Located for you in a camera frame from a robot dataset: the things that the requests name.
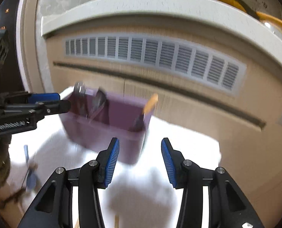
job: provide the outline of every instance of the robotic arm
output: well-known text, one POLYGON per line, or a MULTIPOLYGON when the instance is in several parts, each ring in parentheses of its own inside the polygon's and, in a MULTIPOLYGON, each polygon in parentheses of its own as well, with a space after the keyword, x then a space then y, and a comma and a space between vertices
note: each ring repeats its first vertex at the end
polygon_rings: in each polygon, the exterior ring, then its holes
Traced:
MULTIPOLYGON (((81 228, 104 228, 98 188, 111 182, 120 151, 113 138, 107 150, 81 168, 58 167, 39 191, 18 228, 72 228, 72 187, 79 187, 79 222, 81 228)), ((168 138, 161 142, 161 152, 169 182, 183 188, 176 228, 201 228, 203 186, 209 187, 209 228, 264 228, 254 208, 228 172, 200 168, 172 148, 168 138)))
MULTIPOLYGON (((0 70, 8 48, 8 31, 0 30, 0 70)), ((37 122, 46 115, 65 113, 70 107, 70 101, 60 100, 58 93, 0 93, 0 187, 10 172, 8 147, 11 135, 34 130, 37 122)))

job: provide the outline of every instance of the white trim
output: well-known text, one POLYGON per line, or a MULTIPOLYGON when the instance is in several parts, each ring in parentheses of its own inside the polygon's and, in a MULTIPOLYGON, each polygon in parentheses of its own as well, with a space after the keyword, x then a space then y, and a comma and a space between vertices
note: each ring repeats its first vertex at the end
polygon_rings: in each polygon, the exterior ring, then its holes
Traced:
POLYGON ((115 15, 166 15, 218 27, 255 45, 282 66, 282 40, 246 13, 216 0, 92 0, 57 16, 45 16, 42 35, 115 15))
POLYGON ((119 48, 119 37, 116 37, 116 55, 115 58, 119 57, 119 51, 117 50, 119 48))
MULTIPOLYGON (((240 86, 242 84, 242 80, 243 80, 245 72, 246 72, 246 65, 245 64, 241 63, 237 59, 234 59, 234 58, 232 58, 228 55, 225 55, 225 54, 223 54, 219 51, 216 51, 212 48, 209 48, 209 47, 206 47, 206 46, 203 46, 203 45, 199 45, 199 44, 196 44, 194 42, 190 42, 190 41, 183 40, 183 39, 176 39, 176 38, 164 37, 164 36, 158 36, 158 35, 151 35, 151 34, 123 33, 123 32, 120 32, 120 33, 84 34, 84 35, 78 35, 74 38, 65 38, 63 40, 64 47, 66 47, 66 45, 65 45, 66 40, 73 40, 73 39, 76 40, 76 39, 81 39, 81 38, 86 38, 86 37, 87 38, 94 38, 94 37, 96 37, 96 38, 99 38, 99 37, 105 37, 105 38, 108 38, 108 37, 128 37, 129 38, 129 41, 128 41, 128 59, 124 60, 124 59, 121 59, 121 58, 118 58, 118 57, 110 58, 110 57, 107 57, 106 54, 105 54, 105 56, 98 56, 98 55, 96 55, 96 56, 86 56, 86 55, 76 55, 76 54, 75 55, 67 55, 67 56, 77 57, 77 58, 103 59, 103 60, 106 60, 106 61, 116 61, 116 62, 120 62, 120 63, 124 63, 124 64, 136 64, 136 65, 140 65, 142 67, 155 68, 155 69, 158 69, 159 71, 166 71, 166 72, 171 73, 171 74, 180 75, 184 78, 192 79, 193 81, 200 82, 200 83, 202 83, 206 86, 212 87, 214 89, 222 90, 223 92, 226 92, 226 93, 228 93, 230 95, 234 95, 234 96, 238 94, 240 86), (141 62, 130 60, 131 39, 132 38, 143 39, 143 41, 142 41, 142 54, 143 55, 144 55, 144 52, 145 52, 145 40, 149 39, 149 40, 158 41, 158 51, 157 51, 155 65, 150 65, 150 64, 144 63, 144 56, 142 57, 142 55, 141 55, 141 62), (172 43, 172 44, 175 45, 171 69, 159 66, 162 41, 167 42, 167 43, 172 43), (188 68, 189 72, 187 72, 187 73, 182 73, 180 71, 175 70, 175 64, 176 64, 176 59, 177 59, 177 55, 178 55, 179 45, 182 45, 182 46, 185 46, 185 47, 192 49, 190 65, 189 65, 189 68, 188 68), (200 51, 206 52, 208 54, 208 61, 207 61, 206 69, 205 69, 205 74, 204 74, 204 77, 202 79, 191 75, 192 63, 193 63, 194 58, 195 58, 196 50, 200 50, 200 51), (239 68, 238 75, 235 79, 235 82, 234 82, 231 90, 223 87, 221 81, 218 84, 215 84, 215 83, 212 83, 212 82, 210 82, 206 79, 208 68, 211 65, 210 61, 212 60, 213 55, 220 58, 220 59, 223 59, 225 61, 225 63, 231 62, 231 63, 235 64, 236 66, 238 66, 238 68, 239 68)), ((227 64, 224 64, 224 69, 223 69, 223 72, 222 72, 223 75, 225 73, 226 66, 227 66, 227 64)))
POLYGON ((30 87, 27 80, 26 70, 23 63, 23 55, 22 55, 22 42, 20 38, 21 33, 21 21, 23 20, 22 17, 22 11, 23 11, 23 3, 24 0, 19 0, 18 6, 17 6, 17 16, 16 16, 16 30, 15 30, 15 38, 16 38, 16 53, 17 53, 17 62, 18 67, 20 69, 20 76, 22 78, 23 86, 25 91, 30 92, 30 87))

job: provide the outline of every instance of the screw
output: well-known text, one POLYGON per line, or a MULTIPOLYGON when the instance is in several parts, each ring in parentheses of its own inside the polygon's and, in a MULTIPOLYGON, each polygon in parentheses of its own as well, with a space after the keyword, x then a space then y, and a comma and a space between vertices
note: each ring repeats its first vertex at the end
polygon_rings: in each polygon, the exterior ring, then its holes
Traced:
POLYGON ((64 171, 64 168, 63 168, 63 167, 59 167, 59 168, 57 168, 57 169, 55 170, 55 172, 56 172, 57 174, 61 174, 61 173, 63 173, 63 171, 64 171))
POLYGON ((96 166, 97 164, 98 164, 98 161, 96 161, 96 160, 90 160, 89 161, 90 166, 96 166))
POLYGON ((224 168, 222 168, 222 167, 217 167, 217 172, 218 173, 220 173, 220 174, 223 174, 223 173, 225 173, 225 169, 224 168))
POLYGON ((190 165, 192 165, 192 163, 193 162, 189 159, 186 159, 186 160, 183 161, 183 164, 186 165, 186 166, 190 166, 190 165))

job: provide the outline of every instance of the utensil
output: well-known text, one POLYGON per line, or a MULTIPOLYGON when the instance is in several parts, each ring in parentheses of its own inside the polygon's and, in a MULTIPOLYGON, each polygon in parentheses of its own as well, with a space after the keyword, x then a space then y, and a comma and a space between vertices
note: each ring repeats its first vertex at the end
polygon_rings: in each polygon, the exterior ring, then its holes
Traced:
POLYGON ((23 180, 23 184, 25 182, 25 179, 27 178, 26 188, 29 189, 29 190, 32 190, 32 189, 35 189, 37 179, 38 179, 36 173, 34 172, 36 165, 34 164, 34 165, 31 166, 31 164, 29 164, 28 145, 24 145, 24 151, 25 151, 26 164, 28 164, 28 170, 27 170, 27 173, 26 173, 25 178, 23 180))
POLYGON ((141 114, 135 119, 133 126, 129 129, 131 132, 139 132, 142 131, 144 128, 144 115, 149 113, 155 104, 158 102, 158 95, 155 93, 153 94, 150 99, 145 104, 141 114))
POLYGON ((105 91, 100 87, 92 100, 89 119, 109 124, 109 103, 105 91))
POLYGON ((73 94, 77 97, 77 101, 75 103, 75 108, 78 115, 83 117, 88 117, 87 110, 87 99, 86 99, 86 88, 82 81, 77 82, 74 85, 73 94))

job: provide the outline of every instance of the metal bolt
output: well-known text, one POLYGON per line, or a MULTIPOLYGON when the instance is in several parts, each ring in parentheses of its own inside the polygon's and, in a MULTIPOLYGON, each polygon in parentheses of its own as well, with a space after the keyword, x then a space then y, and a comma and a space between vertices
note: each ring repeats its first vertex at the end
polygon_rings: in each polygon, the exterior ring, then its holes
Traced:
POLYGON ((57 169, 55 170, 55 172, 56 172, 57 174, 61 174, 61 173, 63 173, 63 171, 64 171, 64 168, 63 168, 63 167, 59 167, 59 168, 57 168, 57 169))
POLYGON ((89 161, 90 166, 96 166, 97 164, 98 164, 98 161, 96 161, 96 160, 90 160, 89 161))
POLYGON ((186 160, 183 161, 183 164, 186 165, 186 166, 190 166, 190 165, 192 165, 192 163, 193 162, 189 159, 186 159, 186 160))
POLYGON ((224 168, 222 168, 222 167, 218 167, 218 168, 217 168, 217 172, 220 173, 220 174, 225 173, 225 171, 226 171, 226 170, 225 170, 224 168))
POLYGON ((253 228, 253 225, 251 225, 251 224, 248 223, 248 222, 245 222, 245 223, 242 225, 242 228, 253 228))

